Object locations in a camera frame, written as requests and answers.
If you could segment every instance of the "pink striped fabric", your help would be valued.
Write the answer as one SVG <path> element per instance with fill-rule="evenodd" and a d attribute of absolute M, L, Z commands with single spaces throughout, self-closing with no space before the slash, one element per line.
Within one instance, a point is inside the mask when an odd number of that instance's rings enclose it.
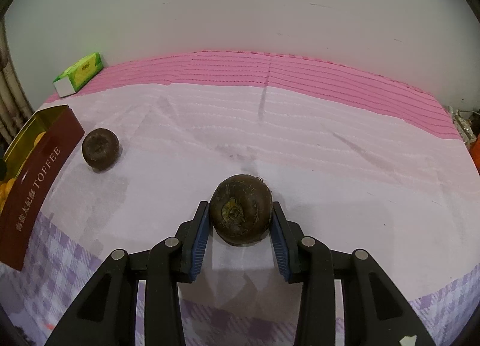
<path fill-rule="evenodd" d="M 439 138 L 460 138 L 432 95 L 386 77 L 294 55 L 201 51 L 135 60 L 104 69 L 76 95 L 145 83 L 273 86 L 397 117 Z M 57 99 L 54 94 L 46 102 Z"/>

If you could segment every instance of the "green tissue pack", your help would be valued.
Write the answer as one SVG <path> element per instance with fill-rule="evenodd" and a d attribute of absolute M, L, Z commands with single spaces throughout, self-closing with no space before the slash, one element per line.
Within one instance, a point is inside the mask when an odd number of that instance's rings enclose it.
<path fill-rule="evenodd" d="M 87 55 L 54 79 L 53 85 L 59 97 L 77 93 L 90 79 L 103 69 L 98 52 Z"/>

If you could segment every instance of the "ribbed blue pad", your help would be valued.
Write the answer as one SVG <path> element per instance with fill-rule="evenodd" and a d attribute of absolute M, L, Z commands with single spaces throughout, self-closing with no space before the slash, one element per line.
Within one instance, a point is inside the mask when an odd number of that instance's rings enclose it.
<path fill-rule="evenodd" d="M 275 213 L 273 214 L 272 223 L 270 224 L 270 237 L 272 238 L 273 249 L 277 258 L 278 270 L 283 278 L 285 278 L 285 281 L 288 281 L 292 275 L 289 266 L 289 252 Z"/>
<path fill-rule="evenodd" d="M 203 255 L 207 247 L 208 233 L 210 231 L 210 224 L 208 221 L 208 207 L 205 208 L 205 212 L 202 217 L 202 221 L 198 226 L 197 236 L 195 242 L 191 248 L 191 268 L 190 277 L 193 281 L 197 278 L 198 273 L 202 269 Z"/>

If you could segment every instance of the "round brown vegetable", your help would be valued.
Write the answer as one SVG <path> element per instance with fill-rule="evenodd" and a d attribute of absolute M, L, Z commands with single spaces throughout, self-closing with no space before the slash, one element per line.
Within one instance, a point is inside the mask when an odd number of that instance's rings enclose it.
<path fill-rule="evenodd" d="M 259 178 L 238 174 L 223 181 L 210 200 L 209 216 L 219 236 L 231 245 L 262 238 L 272 216 L 272 193 Z"/>
<path fill-rule="evenodd" d="M 85 136 L 82 154 L 85 162 L 96 170 L 105 170 L 119 157 L 120 143 L 117 136 L 105 128 L 97 128 Z"/>

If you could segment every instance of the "white wall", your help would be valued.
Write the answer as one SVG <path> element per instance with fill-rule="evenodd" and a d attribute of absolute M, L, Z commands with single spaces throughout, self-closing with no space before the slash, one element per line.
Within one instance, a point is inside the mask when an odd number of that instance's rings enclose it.
<path fill-rule="evenodd" d="M 480 106 L 480 26 L 465 0 L 15 0 L 6 28 L 34 108 L 90 52 L 112 65 L 199 49 L 310 55 Z"/>

